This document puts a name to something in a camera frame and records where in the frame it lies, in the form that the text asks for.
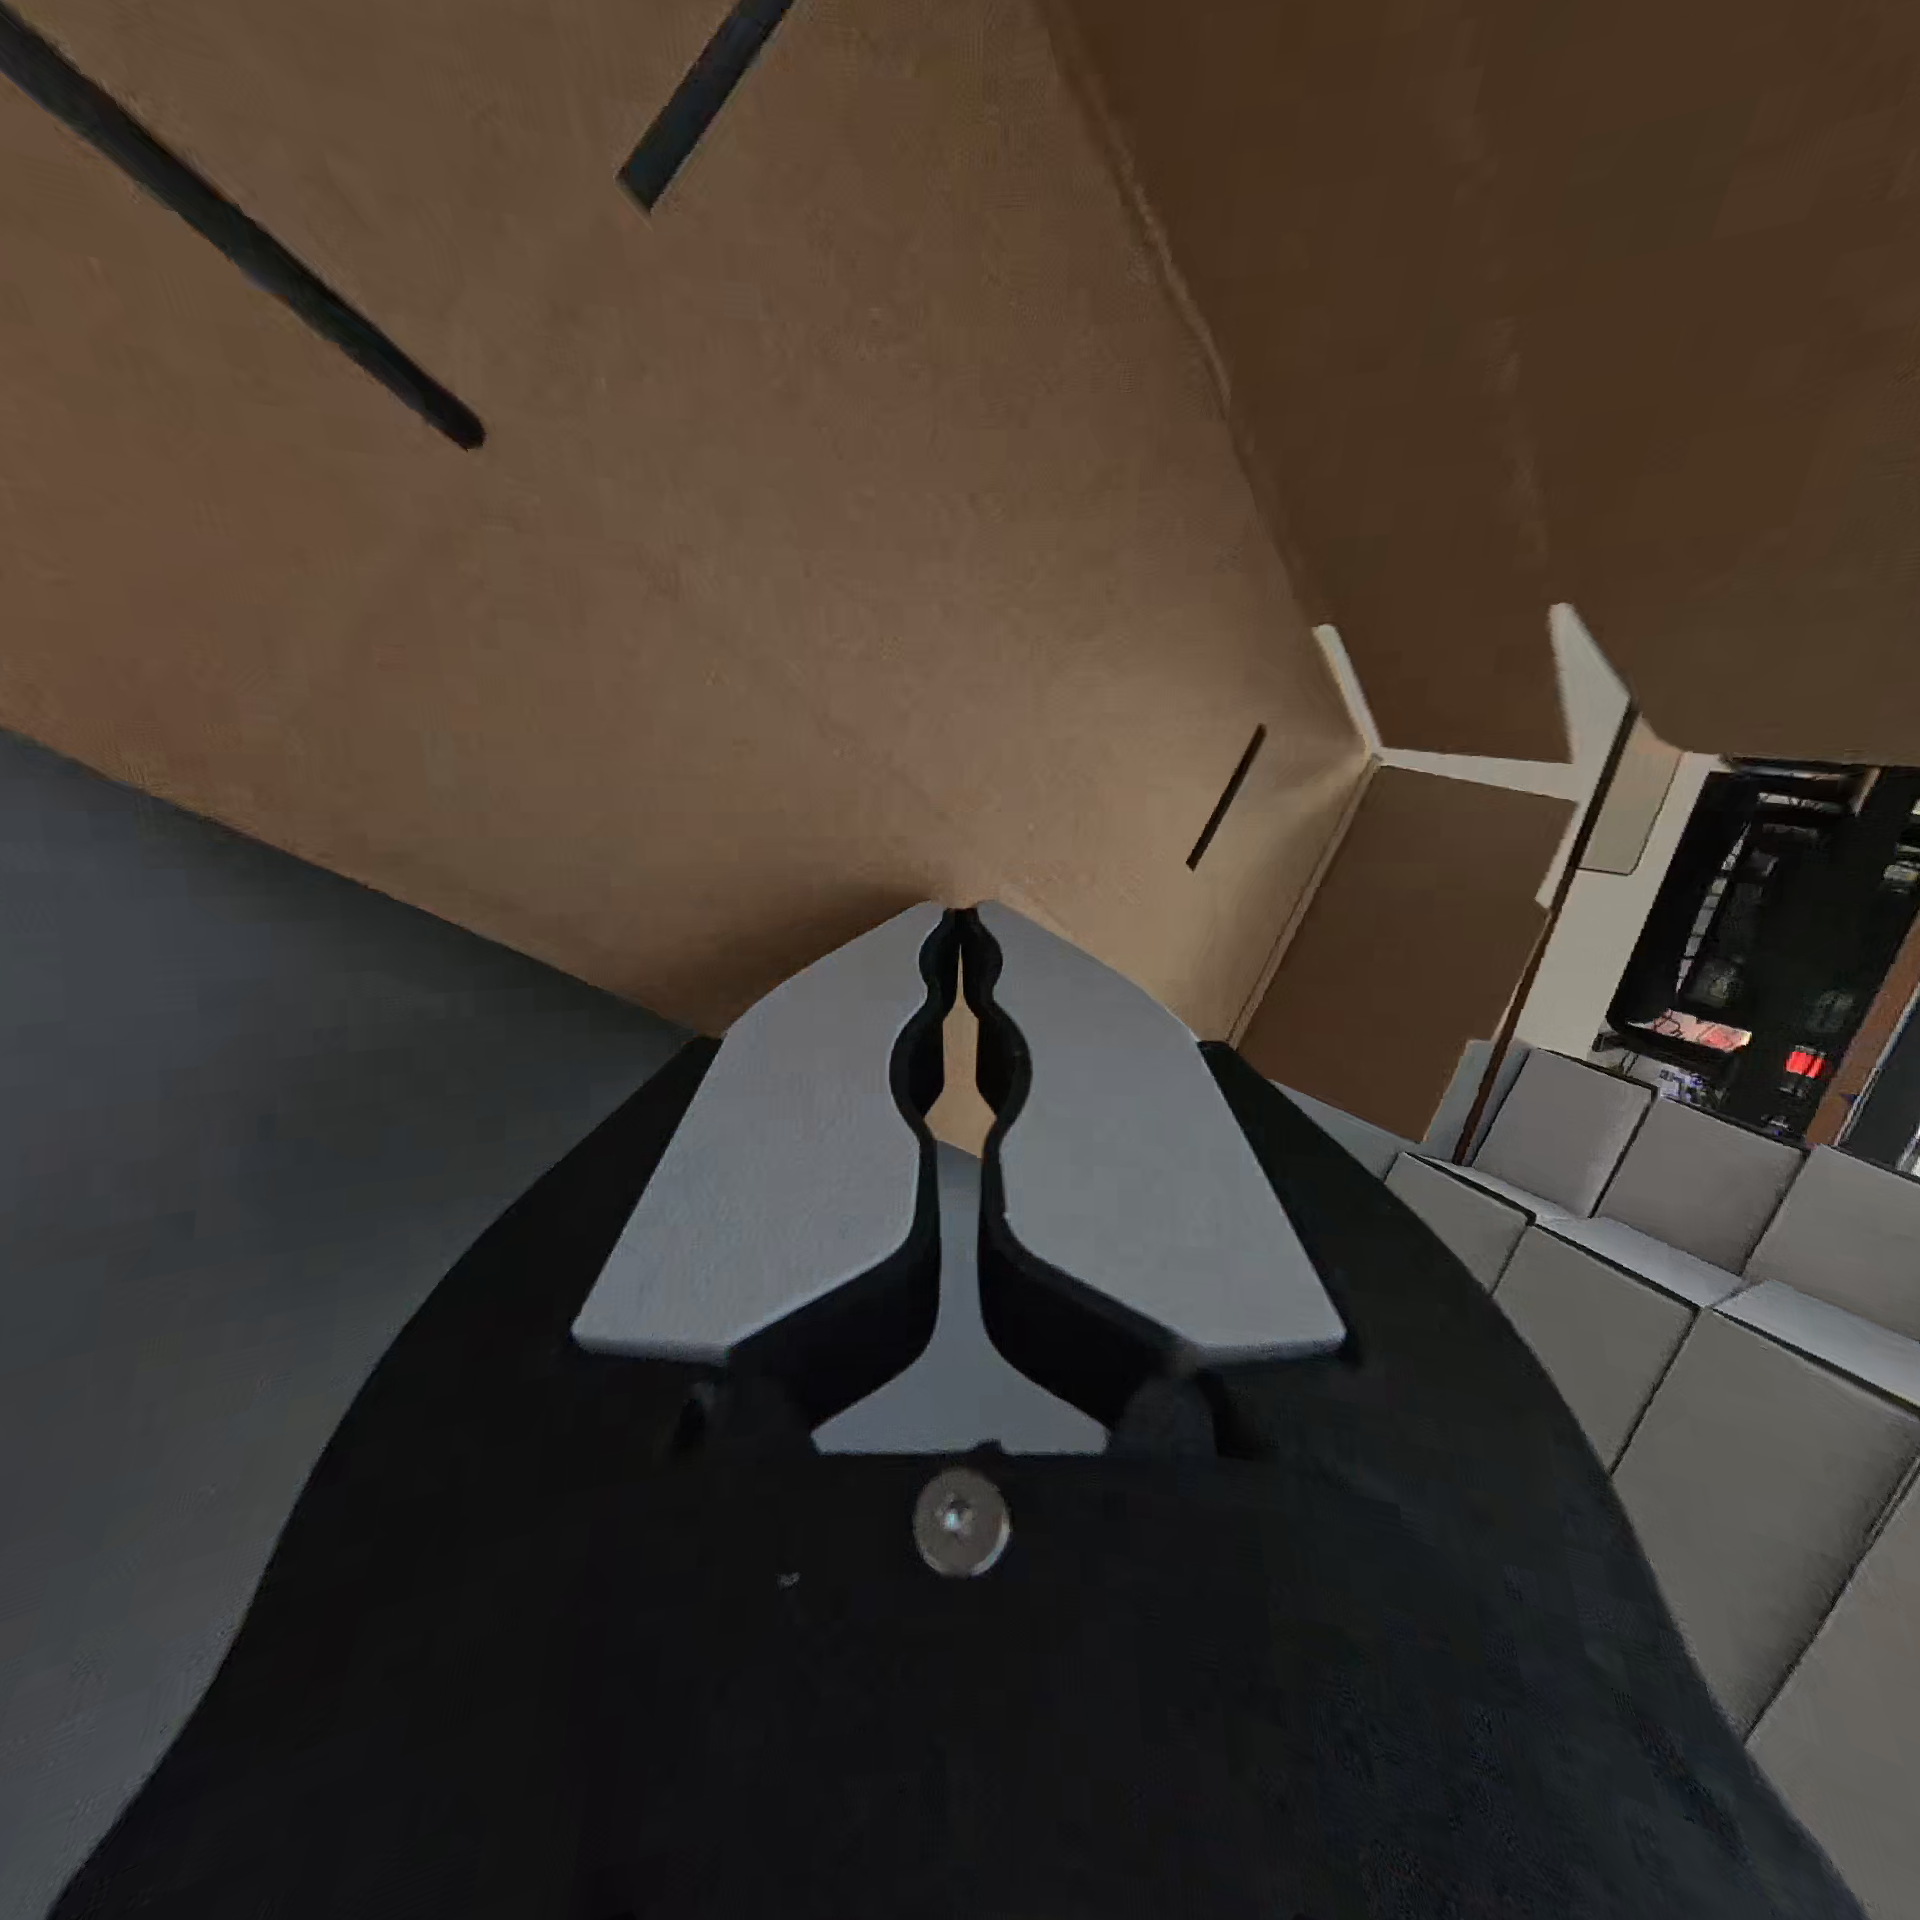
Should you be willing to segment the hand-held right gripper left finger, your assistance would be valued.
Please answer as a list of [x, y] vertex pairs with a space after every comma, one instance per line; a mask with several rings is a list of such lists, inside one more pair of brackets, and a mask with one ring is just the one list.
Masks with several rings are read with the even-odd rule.
[[807, 1431], [897, 1380], [939, 1320], [926, 1110], [954, 968], [954, 915], [919, 903], [757, 996], [716, 1041], [571, 1342], [762, 1380]]

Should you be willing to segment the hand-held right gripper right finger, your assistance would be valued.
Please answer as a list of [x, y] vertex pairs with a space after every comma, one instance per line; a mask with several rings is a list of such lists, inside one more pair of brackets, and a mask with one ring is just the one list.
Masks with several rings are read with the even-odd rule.
[[965, 996], [998, 1355], [1108, 1432], [1163, 1386], [1340, 1355], [1348, 1322], [1181, 1018], [1007, 903], [965, 915]]

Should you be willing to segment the brown cardboard box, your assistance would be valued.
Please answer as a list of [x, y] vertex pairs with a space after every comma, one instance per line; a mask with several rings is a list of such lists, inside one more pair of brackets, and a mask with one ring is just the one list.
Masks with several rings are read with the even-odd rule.
[[1914, 3], [4, 3], [4, 728], [661, 1018], [1007, 897], [1417, 1128], [1616, 708], [1914, 763]]

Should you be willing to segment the grey modular sofa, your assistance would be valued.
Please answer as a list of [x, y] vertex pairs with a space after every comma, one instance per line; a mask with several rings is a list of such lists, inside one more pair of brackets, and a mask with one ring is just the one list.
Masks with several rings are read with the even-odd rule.
[[1340, 1122], [1574, 1409], [1721, 1716], [1869, 1915], [1920, 1913], [1914, 1174], [1548, 1052], [1467, 1165]]

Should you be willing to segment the dark shelving unit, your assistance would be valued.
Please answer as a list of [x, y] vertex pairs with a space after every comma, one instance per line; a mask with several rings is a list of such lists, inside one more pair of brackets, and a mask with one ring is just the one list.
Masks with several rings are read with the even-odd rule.
[[1715, 772], [1603, 1041], [1675, 1069], [1711, 1115], [1808, 1147], [1914, 929], [1914, 801], [1914, 768], [1733, 757]]

